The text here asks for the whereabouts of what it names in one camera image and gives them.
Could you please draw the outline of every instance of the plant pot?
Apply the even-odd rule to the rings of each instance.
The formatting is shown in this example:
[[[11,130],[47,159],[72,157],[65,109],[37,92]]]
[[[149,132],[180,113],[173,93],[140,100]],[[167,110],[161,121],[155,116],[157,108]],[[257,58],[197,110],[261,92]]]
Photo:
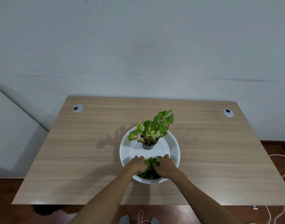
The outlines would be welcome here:
[[[142,147],[145,149],[145,150],[151,150],[159,141],[159,138],[155,141],[155,143],[153,145],[148,145],[148,144],[145,144],[144,142],[142,142]]]

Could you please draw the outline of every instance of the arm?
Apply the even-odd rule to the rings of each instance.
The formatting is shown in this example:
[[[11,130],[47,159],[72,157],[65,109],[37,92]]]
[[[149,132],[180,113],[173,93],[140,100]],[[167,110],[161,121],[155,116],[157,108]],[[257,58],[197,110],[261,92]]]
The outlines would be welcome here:
[[[136,173],[143,173],[148,168],[143,156],[135,156],[123,167],[118,176],[95,195],[70,224],[111,224],[126,188]]]
[[[153,165],[163,178],[169,178],[183,194],[202,224],[241,224],[228,210],[197,188],[171,161],[168,155],[159,156],[160,165]]]

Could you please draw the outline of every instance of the white wall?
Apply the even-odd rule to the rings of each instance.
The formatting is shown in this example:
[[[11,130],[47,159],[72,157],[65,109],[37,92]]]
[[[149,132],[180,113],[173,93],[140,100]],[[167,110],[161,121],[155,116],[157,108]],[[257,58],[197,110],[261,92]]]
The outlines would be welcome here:
[[[25,177],[47,133],[0,92],[0,177]]]
[[[67,95],[228,100],[285,140],[285,0],[0,0],[0,89],[48,129]]]

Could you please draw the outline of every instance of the wooden floor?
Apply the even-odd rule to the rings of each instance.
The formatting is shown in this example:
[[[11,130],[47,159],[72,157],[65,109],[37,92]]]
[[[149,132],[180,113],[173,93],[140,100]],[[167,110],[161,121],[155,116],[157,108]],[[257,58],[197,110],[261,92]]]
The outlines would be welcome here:
[[[285,148],[280,145],[264,145],[267,153],[285,155]],[[281,175],[285,174],[285,157],[271,157],[273,163]],[[31,205],[11,205],[23,179],[0,179],[0,223],[2,224],[66,224],[83,207],[82,205],[69,205],[63,210],[56,211],[49,216],[36,214]],[[264,206],[258,206],[253,210],[251,206],[225,206],[243,224],[268,222],[269,215]],[[269,207],[273,219],[281,213],[283,206]],[[144,220],[155,217],[164,224],[199,223],[189,206],[157,206],[157,205],[121,205],[117,211],[113,223],[118,223],[120,217],[129,214],[131,223],[138,223],[138,213],[144,211]],[[277,224],[285,223],[285,214],[280,217]]]

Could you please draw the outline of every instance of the white plate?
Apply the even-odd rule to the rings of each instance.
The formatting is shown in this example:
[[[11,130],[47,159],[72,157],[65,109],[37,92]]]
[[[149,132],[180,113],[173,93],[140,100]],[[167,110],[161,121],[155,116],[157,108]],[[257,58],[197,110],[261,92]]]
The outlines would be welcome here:
[[[168,131],[167,135],[160,138],[158,143],[151,150],[145,150],[142,147],[142,144],[140,142],[137,142],[137,140],[134,141],[128,140],[129,133],[135,129],[136,127],[133,127],[125,134],[120,145],[120,159],[123,167],[127,163],[129,163],[129,161],[133,159],[135,156],[138,157],[143,156],[144,158],[150,158],[150,157],[164,156],[165,154],[169,155],[169,157],[171,158],[172,162],[175,164],[176,167],[179,166],[180,148],[177,140],[171,134],[171,132]],[[145,184],[157,184],[167,180],[166,178],[143,179],[137,176],[136,174],[133,176],[133,178]]]

